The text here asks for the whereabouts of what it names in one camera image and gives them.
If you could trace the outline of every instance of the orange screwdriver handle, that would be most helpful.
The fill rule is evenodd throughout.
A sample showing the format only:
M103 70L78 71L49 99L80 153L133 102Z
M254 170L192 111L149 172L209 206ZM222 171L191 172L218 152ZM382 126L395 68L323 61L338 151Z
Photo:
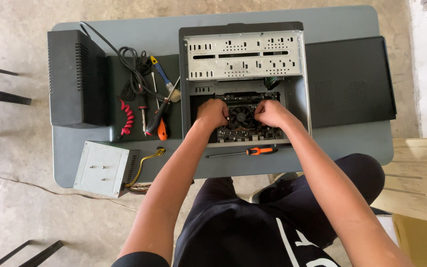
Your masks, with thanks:
M273 152L272 148L259 148L259 147L255 147L255 148L251 148L246 150L246 155L259 155L261 153L267 153L267 152Z
M166 124L164 123L164 120L162 118L161 122L159 123L159 127L157 128L157 135L162 141L168 139L168 133L166 132Z

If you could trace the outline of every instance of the person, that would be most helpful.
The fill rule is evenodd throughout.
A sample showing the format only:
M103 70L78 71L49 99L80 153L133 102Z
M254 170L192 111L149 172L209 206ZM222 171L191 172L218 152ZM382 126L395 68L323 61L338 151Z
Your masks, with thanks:
M209 136L226 125L225 102L210 99L182 144L154 179L112 267L168 267L174 227ZM173 266L339 266L323 249L338 236L353 266L412 266L369 205L384 186L380 164L352 154L332 161L303 124L279 102L255 110L262 124L280 127L304 175L285 174L249 203L231 177L207 179L175 246Z

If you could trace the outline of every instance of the motherboard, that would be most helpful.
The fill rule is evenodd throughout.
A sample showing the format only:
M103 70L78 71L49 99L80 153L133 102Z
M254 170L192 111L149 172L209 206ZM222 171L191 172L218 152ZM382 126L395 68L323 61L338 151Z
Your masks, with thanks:
M279 100L278 92L230 93L215 96L227 103L228 124L217 128L217 143L282 139L280 128L262 126L255 120L255 109L261 100Z

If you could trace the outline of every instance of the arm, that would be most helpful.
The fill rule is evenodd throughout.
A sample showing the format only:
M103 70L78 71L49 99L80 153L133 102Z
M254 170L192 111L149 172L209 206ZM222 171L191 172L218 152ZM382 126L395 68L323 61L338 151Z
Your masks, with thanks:
M200 157L210 134L220 125L226 125L227 105L222 100L210 99L199 107L197 120L181 146L154 179L148 190L122 251L121 258L132 252L146 251L172 259L174 226Z
M365 199L345 173L279 102L262 101L255 119L280 127L288 136L307 182L332 224L353 266L413 266L389 238Z

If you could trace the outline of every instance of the red wire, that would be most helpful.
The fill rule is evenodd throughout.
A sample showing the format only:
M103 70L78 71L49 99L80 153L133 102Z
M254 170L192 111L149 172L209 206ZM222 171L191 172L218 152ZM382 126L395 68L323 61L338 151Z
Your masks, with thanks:
M134 123L133 122L134 116L132 115L133 111L129 109L129 105L124 104L123 100L120 99L120 101L122 102L122 110L124 110L124 112L126 112L126 116L128 117L126 125L122 129L121 135L129 134L130 133L129 129L133 127L133 125L131 125L131 124Z

